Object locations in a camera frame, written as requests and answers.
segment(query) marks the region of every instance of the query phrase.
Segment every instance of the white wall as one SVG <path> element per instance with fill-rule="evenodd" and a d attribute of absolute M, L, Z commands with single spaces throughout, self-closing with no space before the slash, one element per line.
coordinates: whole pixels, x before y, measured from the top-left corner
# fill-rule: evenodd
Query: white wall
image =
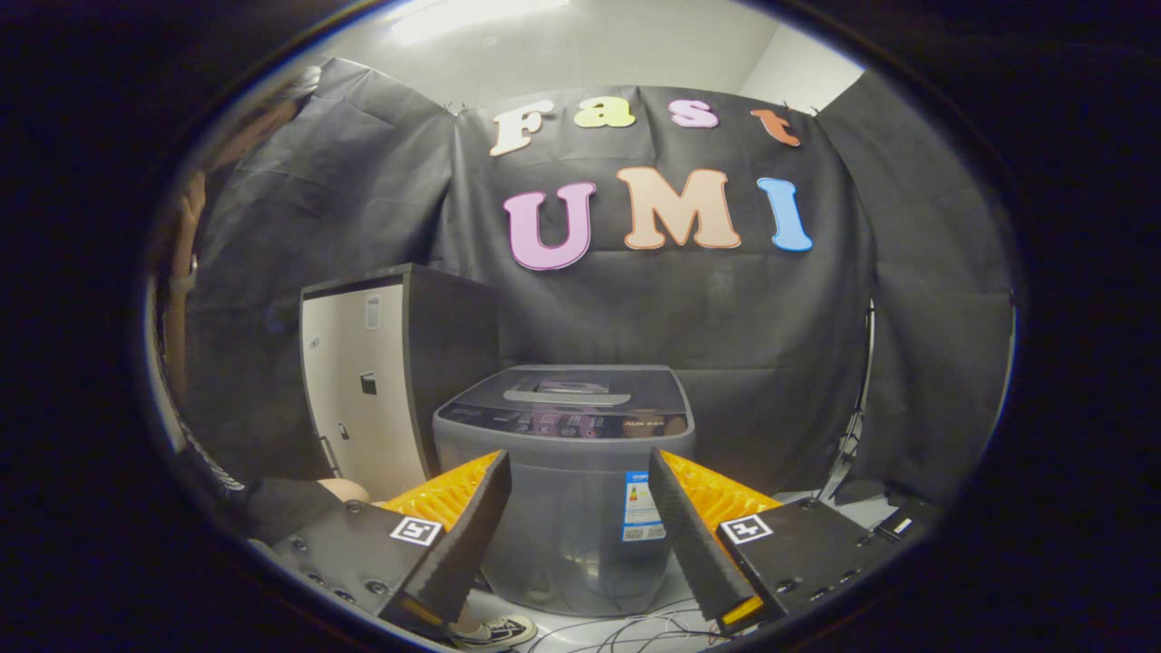
<path fill-rule="evenodd" d="M 778 26 L 730 0 L 570 0 L 412 44 L 392 35 L 395 20 L 366 20 L 325 53 L 383 71 L 437 103 L 468 106 L 604 85 L 737 93 Z"/>
<path fill-rule="evenodd" d="M 861 74 L 858 64 L 783 23 L 738 94 L 814 113 L 812 107 L 822 110 Z"/>

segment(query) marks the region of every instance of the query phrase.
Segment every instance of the blue letter i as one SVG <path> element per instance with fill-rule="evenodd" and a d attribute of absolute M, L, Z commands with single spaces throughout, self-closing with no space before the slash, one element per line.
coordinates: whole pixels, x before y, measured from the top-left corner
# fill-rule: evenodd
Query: blue letter i
<path fill-rule="evenodd" d="M 794 185 L 781 179 L 763 177 L 758 188 L 770 198 L 770 208 L 774 211 L 774 244 L 791 252 L 805 252 L 814 246 L 814 242 L 802 231 L 802 220 L 794 203 Z"/>

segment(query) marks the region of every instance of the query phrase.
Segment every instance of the person's knee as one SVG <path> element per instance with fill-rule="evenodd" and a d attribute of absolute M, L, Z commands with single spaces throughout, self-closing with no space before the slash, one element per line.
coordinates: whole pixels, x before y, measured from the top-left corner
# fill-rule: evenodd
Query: person's knee
<path fill-rule="evenodd" d="M 331 494 L 339 497 L 339 501 L 362 501 L 363 503 L 370 503 L 370 494 L 367 491 L 367 488 L 354 481 L 348 481 L 347 479 L 320 479 L 318 482 L 330 490 Z"/>

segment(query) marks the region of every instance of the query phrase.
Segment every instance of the sticker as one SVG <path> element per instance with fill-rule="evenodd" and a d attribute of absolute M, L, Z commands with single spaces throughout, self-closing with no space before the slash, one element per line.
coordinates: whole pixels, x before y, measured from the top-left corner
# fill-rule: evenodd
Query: sticker
<path fill-rule="evenodd" d="M 524 131 L 528 130 L 528 134 L 540 131 L 540 125 L 543 123 L 540 114 L 547 114 L 551 110 L 553 102 L 550 100 L 541 100 L 496 116 L 493 119 L 496 123 L 496 146 L 489 150 L 488 153 L 498 157 L 532 143 L 532 138 L 525 136 Z"/>
<path fill-rule="evenodd" d="M 375 373 L 365 372 L 359 375 L 359 385 L 362 387 L 365 395 L 377 395 L 378 388 L 375 383 Z"/>
<path fill-rule="evenodd" d="M 684 245 L 698 223 L 693 242 L 702 247 L 730 249 L 742 244 L 726 206 L 726 173 L 694 170 L 679 195 L 655 167 L 622 167 L 616 178 L 629 187 L 633 231 L 625 237 L 630 250 L 656 250 L 665 244 L 657 222 L 673 242 Z"/>
<path fill-rule="evenodd" d="M 378 295 L 367 297 L 367 308 L 363 311 L 363 326 L 367 329 L 378 329 Z"/>
<path fill-rule="evenodd" d="M 665 537 L 665 526 L 649 491 L 649 472 L 625 473 L 625 524 L 621 541 L 646 541 Z"/>
<path fill-rule="evenodd" d="M 762 127 L 766 128 L 766 134 L 774 137 L 776 141 L 784 145 L 789 145 L 791 148 L 798 148 L 802 144 L 798 136 L 792 136 L 786 131 L 786 128 L 791 125 L 786 119 L 778 117 L 778 115 L 770 109 L 753 109 L 750 115 L 757 117 L 762 121 Z"/>
<path fill-rule="evenodd" d="M 509 237 L 517 263 L 528 270 L 560 270 L 580 260 L 592 241 L 589 196 L 596 192 L 597 186 L 587 181 L 561 186 L 556 191 L 556 196 L 564 200 L 569 236 L 553 246 L 540 241 L 540 204 L 545 202 L 545 194 L 524 193 L 509 198 L 504 210 L 509 213 Z"/>
<path fill-rule="evenodd" d="M 757 515 L 722 522 L 721 525 L 726 529 L 726 534 L 734 540 L 734 544 L 753 541 L 756 539 L 764 538 L 772 532 L 770 526 L 767 526 L 766 523 L 763 522 Z"/>
<path fill-rule="evenodd" d="M 805 252 L 814 246 L 814 241 L 802 231 L 802 217 L 794 202 L 795 187 L 784 179 L 763 177 L 758 188 L 766 192 L 770 210 L 774 211 L 773 243 L 788 252 Z"/>
<path fill-rule="evenodd" d="M 391 537 L 410 541 L 411 544 L 418 544 L 419 546 L 427 546 L 435 539 L 435 534 L 442 528 L 444 525 L 439 522 L 428 522 L 418 517 L 404 517 L 399 522 L 399 525 L 395 526 L 395 530 L 391 531 Z"/>
<path fill-rule="evenodd" d="M 670 116 L 673 122 L 682 127 L 711 128 L 717 124 L 717 116 L 701 100 L 673 100 L 669 110 L 673 114 Z"/>
<path fill-rule="evenodd" d="M 577 127 L 628 127 L 637 121 L 623 98 L 590 98 L 577 106 L 582 109 L 572 119 Z"/>

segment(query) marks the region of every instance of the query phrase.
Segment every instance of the sneaker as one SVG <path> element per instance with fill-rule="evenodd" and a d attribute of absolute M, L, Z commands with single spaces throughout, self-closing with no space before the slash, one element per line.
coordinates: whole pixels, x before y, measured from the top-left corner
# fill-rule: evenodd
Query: sneaker
<path fill-rule="evenodd" d="M 536 636 L 536 624 L 527 617 L 512 615 L 484 622 L 479 630 L 471 633 L 452 633 L 452 641 L 466 651 L 486 653 L 506 651 L 518 644 L 524 644 Z"/>

